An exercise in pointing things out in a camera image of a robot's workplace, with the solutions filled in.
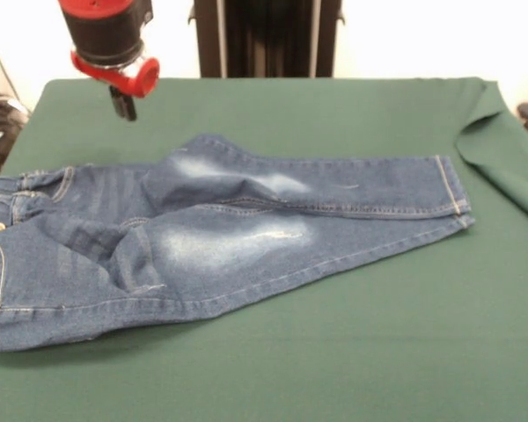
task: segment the cable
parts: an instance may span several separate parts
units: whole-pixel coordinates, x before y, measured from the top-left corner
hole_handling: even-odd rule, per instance
[[[8,103],[9,106],[12,106],[19,112],[25,114],[28,117],[31,117],[32,113],[27,109],[27,107],[23,104],[21,104],[16,98],[14,97],[6,97],[4,95],[0,96],[0,101],[4,101]]]
[[[10,79],[10,75],[8,75],[8,72],[6,72],[6,68],[4,64],[2,63],[2,59],[0,58],[0,69],[2,70],[2,73],[4,74],[4,77],[6,78],[6,81],[8,81],[8,84],[11,87],[11,91],[14,93],[14,97],[16,97],[17,101],[21,101],[19,99],[18,91],[16,91],[16,87],[14,86],[13,82]]]

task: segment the black metal frame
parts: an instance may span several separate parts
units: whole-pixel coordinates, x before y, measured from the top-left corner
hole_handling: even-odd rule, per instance
[[[227,20],[227,77],[242,76],[309,76],[311,57],[306,46],[311,45],[313,0],[251,0],[261,9],[288,4],[290,21],[280,22],[270,17],[268,10],[254,21],[247,12],[248,0],[224,0]],[[319,18],[319,40],[315,76],[332,77],[336,25],[341,0],[322,0]],[[194,0],[200,71],[202,77],[221,77],[217,0]],[[275,45],[281,39],[283,45]],[[265,46],[265,69],[256,69],[254,47]]]

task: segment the blue denim jeans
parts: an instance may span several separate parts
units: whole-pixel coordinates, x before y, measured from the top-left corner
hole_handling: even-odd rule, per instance
[[[220,316],[473,223],[445,156],[285,159],[204,135],[155,164],[0,177],[0,351]]]

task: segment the white wall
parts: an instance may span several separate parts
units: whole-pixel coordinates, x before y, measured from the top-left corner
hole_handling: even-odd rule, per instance
[[[155,19],[144,38],[162,76],[199,77],[195,27],[187,25],[193,0],[152,1]],[[499,81],[512,109],[528,99],[526,3],[344,0],[343,9],[337,77],[481,76]],[[0,0],[0,55],[28,106],[48,80],[81,77],[69,51],[56,0]],[[7,91],[1,78],[0,88]]]

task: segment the green table surface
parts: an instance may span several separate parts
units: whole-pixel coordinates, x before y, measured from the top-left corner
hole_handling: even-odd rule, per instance
[[[162,80],[137,108],[54,81],[4,173],[156,160],[202,132],[274,156],[439,154],[476,223],[215,320],[0,353],[0,421],[528,421],[528,137],[495,84]]]

